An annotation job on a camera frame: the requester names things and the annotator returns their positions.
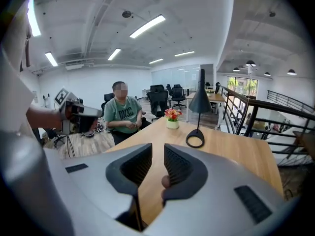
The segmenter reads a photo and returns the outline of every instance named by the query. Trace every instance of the lamp stem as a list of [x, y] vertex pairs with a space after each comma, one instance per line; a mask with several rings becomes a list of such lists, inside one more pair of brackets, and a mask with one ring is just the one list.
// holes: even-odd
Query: lamp stem
[[199, 113], [198, 126], [197, 126], [197, 133], [198, 133], [198, 130], [199, 130], [200, 116], [201, 116], [201, 113]]

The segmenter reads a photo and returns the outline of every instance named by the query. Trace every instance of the green t-shirt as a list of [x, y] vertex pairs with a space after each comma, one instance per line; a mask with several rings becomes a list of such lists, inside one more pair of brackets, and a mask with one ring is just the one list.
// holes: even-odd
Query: green t-shirt
[[[142, 109], [140, 103], [132, 96], [127, 96], [124, 105], [121, 105], [113, 98], [105, 105], [104, 120], [108, 122], [113, 120], [130, 120], [135, 123], [140, 109]], [[137, 131], [137, 128], [129, 129], [124, 126], [114, 127], [112, 130], [117, 130], [122, 133], [134, 133]]]

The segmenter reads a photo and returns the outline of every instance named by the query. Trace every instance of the wooden tabletop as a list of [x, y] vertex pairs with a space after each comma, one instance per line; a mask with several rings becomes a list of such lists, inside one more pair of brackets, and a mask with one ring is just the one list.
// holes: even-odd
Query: wooden tabletop
[[[195, 94], [196, 94], [195, 92], [192, 92], [190, 95], [186, 97], [186, 99], [192, 100]], [[221, 101], [221, 102], [225, 101], [222, 95], [219, 93], [211, 93], [210, 96], [208, 96], [208, 99], [209, 101]]]
[[293, 131], [293, 134], [306, 149], [313, 161], [315, 161], [315, 134], [302, 133], [299, 131]]
[[[164, 144], [170, 143], [188, 147], [186, 136], [195, 128], [196, 125], [180, 121], [178, 129], [168, 129], [166, 118], [162, 117], [107, 151], [111, 152], [137, 144], [153, 144], [152, 166], [139, 187], [141, 216], [147, 224], [150, 224], [162, 210], [161, 192], [164, 188], [161, 179], [167, 175], [164, 166]], [[199, 150], [241, 163], [283, 195], [278, 167], [266, 141], [205, 127], [200, 127], [200, 129], [205, 137], [205, 145]], [[200, 141], [197, 138], [191, 138], [189, 142], [192, 145], [197, 145]]]

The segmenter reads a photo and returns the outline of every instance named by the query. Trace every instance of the window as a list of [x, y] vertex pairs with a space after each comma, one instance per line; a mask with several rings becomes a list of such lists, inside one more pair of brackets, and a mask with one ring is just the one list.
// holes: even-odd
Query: window
[[243, 95], [257, 96], [258, 80], [228, 77], [227, 88]]

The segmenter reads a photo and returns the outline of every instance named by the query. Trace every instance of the flower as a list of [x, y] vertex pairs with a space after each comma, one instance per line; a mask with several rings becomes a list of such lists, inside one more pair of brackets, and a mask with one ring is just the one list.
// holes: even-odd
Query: flower
[[182, 115], [182, 112], [176, 109], [166, 109], [165, 116], [169, 121], [177, 121], [179, 115]]

